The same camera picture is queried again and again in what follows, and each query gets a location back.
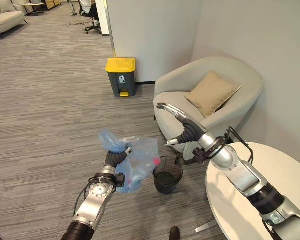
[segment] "white table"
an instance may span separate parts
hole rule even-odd
[[[253,166],[300,209],[300,163],[269,146],[248,144],[253,150]],[[249,159],[250,152],[243,144],[236,142],[231,146],[242,160]],[[211,162],[206,191],[214,217],[229,240],[272,240],[258,211]]]
[[[37,14],[38,13],[38,9],[35,10],[35,7],[42,7],[43,5],[45,5],[43,2],[42,3],[25,3],[22,6],[24,6],[24,9],[26,11],[26,14]],[[33,12],[28,12],[26,7],[32,7]]]

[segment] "mesh trash bin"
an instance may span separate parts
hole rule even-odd
[[[132,97],[136,94],[135,69],[134,58],[108,58],[105,70],[116,97]]]
[[[170,194],[182,179],[183,169],[175,158],[163,156],[152,174],[155,188],[162,194]]]

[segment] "pillow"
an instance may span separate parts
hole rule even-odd
[[[203,80],[185,96],[205,118],[220,110],[242,86],[209,71]]]
[[[0,10],[1,13],[6,13],[6,12],[15,12],[16,9],[15,7],[12,5],[12,3],[7,3],[7,2],[3,2],[0,1]]]

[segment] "blue plastic bag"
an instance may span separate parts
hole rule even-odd
[[[142,181],[151,175],[160,164],[158,139],[153,137],[117,138],[108,130],[102,130],[98,135],[103,148],[113,153],[122,153],[131,147],[131,153],[119,164],[115,173],[125,175],[123,187],[118,187],[119,193],[133,193],[142,186]]]

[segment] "yellow foot pedal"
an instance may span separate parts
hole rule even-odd
[[[120,97],[129,97],[129,93],[127,91],[120,92]]]

